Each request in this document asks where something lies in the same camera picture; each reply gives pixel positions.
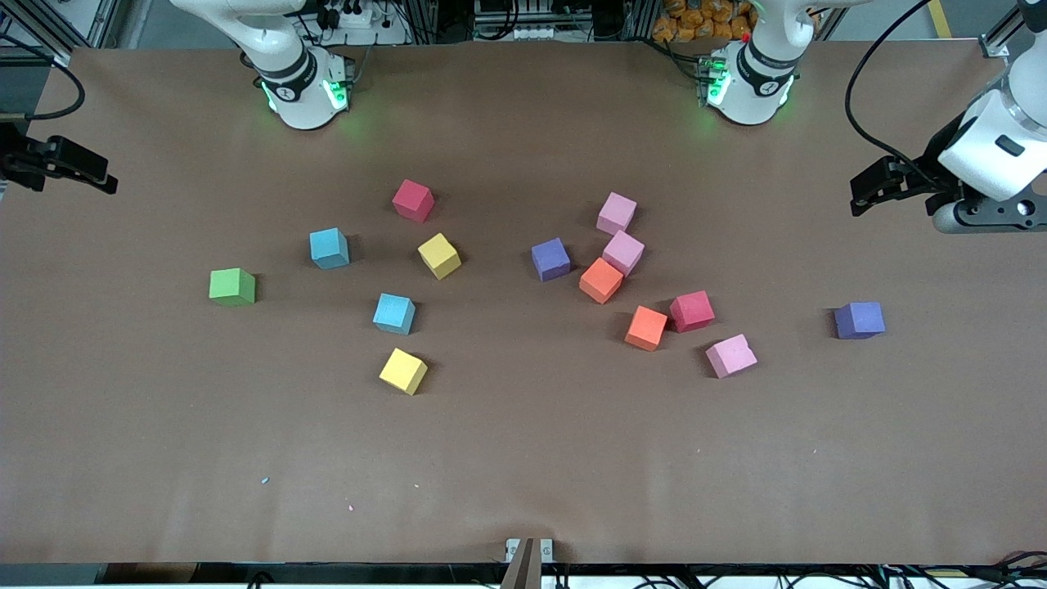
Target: pink cube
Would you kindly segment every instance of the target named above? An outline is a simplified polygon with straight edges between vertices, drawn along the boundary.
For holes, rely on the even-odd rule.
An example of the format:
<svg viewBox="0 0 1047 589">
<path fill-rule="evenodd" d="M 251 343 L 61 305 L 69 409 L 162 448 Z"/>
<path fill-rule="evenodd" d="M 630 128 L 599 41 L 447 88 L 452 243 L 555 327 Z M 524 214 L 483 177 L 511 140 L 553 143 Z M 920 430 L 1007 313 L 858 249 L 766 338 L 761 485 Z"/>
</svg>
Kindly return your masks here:
<svg viewBox="0 0 1047 589">
<path fill-rule="evenodd" d="M 637 201 L 629 200 L 617 191 L 610 192 L 607 202 L 603 203 L 600 216 L 596 219 L 596 228 L 615 234 L 629 226 L 633 212 L 637 211 Z"/>
<path fill-rule="evenodd" d="M 404 180 L 400 184 L 400 189 L 396 190 L 393 197 L 393 206 L 396 207 L 400 216 L 424 223 L 425 218 L 432 210 L 436 201 L 432 199 L 432 190 L 418 182 Z"/>
<path fill-rule="evenodd" d="M 709 357 L 717 379 L 730 377 L 756 364 L 756 355 L 749 349 L 749 342 L 741 335 L 714 344 L 706 356 Z"/>
<path fill-rule="evenodd" d="M 603 248 L 600 255 L 622 275 L 629 275 L 632 268 L 637 267 L 640 255 L 644 252 L 644 244 L 637 241 L 637 237 L 625 231 L 618 231 L 610 237 L 610 243 Z"/>
<path fill-rule="evenodd" d="M 705 327 L 716 319 L 713 307 L 709 303 L 709 294 L 705 290 L 676 297 L 669 305 L 669 313 L 677 334 Z"/>
</svg>

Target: green cube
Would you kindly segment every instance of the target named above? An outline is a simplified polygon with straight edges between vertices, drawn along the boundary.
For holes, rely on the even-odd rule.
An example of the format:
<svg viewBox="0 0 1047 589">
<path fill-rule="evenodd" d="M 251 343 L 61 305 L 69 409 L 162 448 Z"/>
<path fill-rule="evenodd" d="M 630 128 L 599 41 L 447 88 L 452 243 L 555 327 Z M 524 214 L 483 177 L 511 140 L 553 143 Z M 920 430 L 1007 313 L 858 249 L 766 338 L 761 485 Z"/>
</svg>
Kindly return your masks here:
<svg viewBox="0 0 1047 589">
<path fill-rule="evenodd" d="M 226 308 L 254 303 L 254 276 L 241 268 L 210 272 L 210 300 Z"/>
</svg>

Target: red cube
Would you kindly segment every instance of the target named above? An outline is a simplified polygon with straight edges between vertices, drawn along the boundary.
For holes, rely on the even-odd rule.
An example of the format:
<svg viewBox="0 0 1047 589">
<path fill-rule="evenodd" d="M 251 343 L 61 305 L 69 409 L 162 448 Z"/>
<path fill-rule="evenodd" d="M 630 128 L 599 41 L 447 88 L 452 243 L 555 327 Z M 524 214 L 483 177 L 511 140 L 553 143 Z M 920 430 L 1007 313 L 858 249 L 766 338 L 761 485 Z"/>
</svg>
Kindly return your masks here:
<svg viewBox="0 0 1047 589">
<path fill-rule="evenodd" d="M 396 207 L 400 216 L 424 223 L 425 218 L 432 210 L 436 201 L 432 199 L 432 190 L 418 182 L 404 180 L 400 184 L 400 189 L 396 190 L 393 197 L 393 206 Z"/>
<path fill-rule="evenodd" d="M 672 315 L 672 322 L 677 334 L 705 327 L 716 319 L 705 290 L 676 297 L 676 300 L 669 307 L 669 313 Z"/>
</svg>

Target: blue cube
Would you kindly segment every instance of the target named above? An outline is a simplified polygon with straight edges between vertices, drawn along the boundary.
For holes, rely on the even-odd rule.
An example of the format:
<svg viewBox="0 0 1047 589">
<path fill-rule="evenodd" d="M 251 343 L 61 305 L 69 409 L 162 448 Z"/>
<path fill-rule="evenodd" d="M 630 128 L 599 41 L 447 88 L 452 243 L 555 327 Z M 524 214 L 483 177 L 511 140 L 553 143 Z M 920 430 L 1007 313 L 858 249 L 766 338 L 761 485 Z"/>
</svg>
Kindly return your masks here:
<svg viewBox="0 0 1047 589">
<path fill-rule="evenodd" d="M 841 340 L 868 340 L 887 332 L 879 303 L 850 303 L 837 310 L 837 335 Z"/>
<path fill-rule="evenodd" d="M 410 324 L 415 321 L 415 303 L 406 297 L 382 292 L 374 321 L 375 327 L 382 332 L 406 336 L 410 334 Z"/>
<path fill-rule="evenodd" d="M 309 250 L 321 269 L 349 265 L 349 242 L 338 227 L 309 233 Z"/>
<path fill-rule="evenodd" d="M 571 273 L 571 257 L 560 237 L 539 243 L 531 248 L 531 259 L 542 281 Z"/>
</svg>

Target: cube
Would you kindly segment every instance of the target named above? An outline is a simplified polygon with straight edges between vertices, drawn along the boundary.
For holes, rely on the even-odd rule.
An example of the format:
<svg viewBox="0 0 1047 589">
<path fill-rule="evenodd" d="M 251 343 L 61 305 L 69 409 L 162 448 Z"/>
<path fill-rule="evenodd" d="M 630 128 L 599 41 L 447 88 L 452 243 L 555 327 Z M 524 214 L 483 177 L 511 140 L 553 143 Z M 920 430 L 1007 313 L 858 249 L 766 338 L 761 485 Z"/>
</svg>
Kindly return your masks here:
<svg viewBox="0 0 1047 589">
<path fill-rule="evenodd" d="M 709 294 L 706 294 L 705 290 L 681 294 L 669 305 L 669 315 L 672 316 L 672 323 L 677 334 L 699 330 L 716 319 L 713 307 L 709 302 Z"/>
<path fill-rule="evenodd" d="M 879 303 L 855 302 L 836 312 L 837 336 L 841 340 L 868 340 L 887 332 Z"/>
<path fill-rule="evenodd" d="M 393 197 L 393 206 L 401 217 L 424 223 L 432 210 L 432 190 L 418 182 L 404 180 Z"/>
<path fill-rule="evenodd" d="M 622 275 L 629 275 L 632 268 L 637 267 L 640 255 L 644 252 L 644 244 L 625 231 L 618 231 L 610 242 L 603 248 L 601 255 L 607 263 L 622 272 Z"/>
<path fill-rule="evenodd" d="M 756 355 L 749 349 L 749 342 L 741 335 L 714 344 L 706 352 L 706 356 L 709 357 L 717 379 L 726 379 L 756 364 Z"/>
<path fill-rule="evenodd" d="M 408 395 L 414 395 L 422 383 L 422 377 L 425 377 L 428 370 L 429 367 L 425 366 L 424 362 L 400 348 L 394 348 L 378 378 Z"/>
<path fill-rule="evenodd" d="M 622 272 L 616 270 L 603 257 L 597 257 L 596 262 L 582 273 L 582 278 L 578 286 L 582 292 L 588 294 L 594 301 L 601 305 L 606 303 L 611 294 L 622 285 Z"/>
<path fill-rule="evenodd" d="M 458 250 L 442 232 L 438 232 L 419 246 L 418 252 L 422 254 L 422 260 L 432 270 L 432 275 L 437 276 L 437 279 L 443 279 L 462 265 Z"/>
<path fill-rule="evenodd" d="M 532 247 L 531 259 L 538 270 L 538 279 L 542 281 L 571 273 L 571 257 L 560 237 Z"/>
<path fill-rule="evenodd" d="M 349 265 L 349 242 L 338 227 L 309 233 L 309 252 L 320 269 Z"/>
<path fill-rule="evenodd" d="M 375 311 L 375 327 L 389 334 L 407 336 L 414 321 L 415 303 L 410 299 L 382 292 Z"/>
<path fill-rule="evenodd" d="M 610 234 L 623 231 L 628 228 L 636 211 L 637 201 L 612 191 L 607 197 L 607 201 L 603 203 L 603 208 L 600 209 L 600 216 L 596 219 L 596 228 Z"/>
<path fill-rule="evenodd" d="M 665 324 L 669 321 L 664 316 L 647 308 L 637 308 L 637 313 L 632 316 L 632 323 L 629 324 L 629 332 L 625 335 L 625 341 L 633 346 L 653 353 L 662 342 L 662 333 L 665 332 Z"/>
<path fill-rule="evenodd" d="M 242 308 L 254 304 L 254 276 L 241 268 L 210 272 L 211 301 L 224 308 Z"/>
</svg>

